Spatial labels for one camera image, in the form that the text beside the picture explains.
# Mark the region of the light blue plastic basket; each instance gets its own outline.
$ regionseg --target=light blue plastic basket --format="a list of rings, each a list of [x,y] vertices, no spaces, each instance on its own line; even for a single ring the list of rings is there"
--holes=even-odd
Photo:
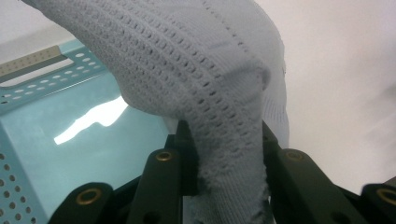
[[[161,117],[126,106],[81,43],[60,50],[73,64],[0,89],[0,224],[47,223],[88,182],[118,188],[141,175],[168,135]]]

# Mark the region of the gray sweater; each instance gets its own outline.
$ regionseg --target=gray sweater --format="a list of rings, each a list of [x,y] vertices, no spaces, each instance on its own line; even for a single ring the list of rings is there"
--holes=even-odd
[[[199,166],[196,223],[264,223],[262,119],[288,143],[283,44],[252,0],[25,0],[83,42],[124,100],[185,119]]]

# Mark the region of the white surface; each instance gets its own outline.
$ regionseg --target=white surface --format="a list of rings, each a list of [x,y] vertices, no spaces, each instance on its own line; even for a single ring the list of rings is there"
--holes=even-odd
[[[286,46],[290,147],[360,192],[396,176],[396,2],[257,0]],[[73,38],[2,0],[0,63]]]

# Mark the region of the clothing item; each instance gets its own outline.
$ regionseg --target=clothing item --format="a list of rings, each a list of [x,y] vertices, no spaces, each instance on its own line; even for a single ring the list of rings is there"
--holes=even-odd
[[[196,223],[263,223],[262,118],[287,144],[283,44],[251,0],[26,0],[84,43],[124,100],[186,120]]]

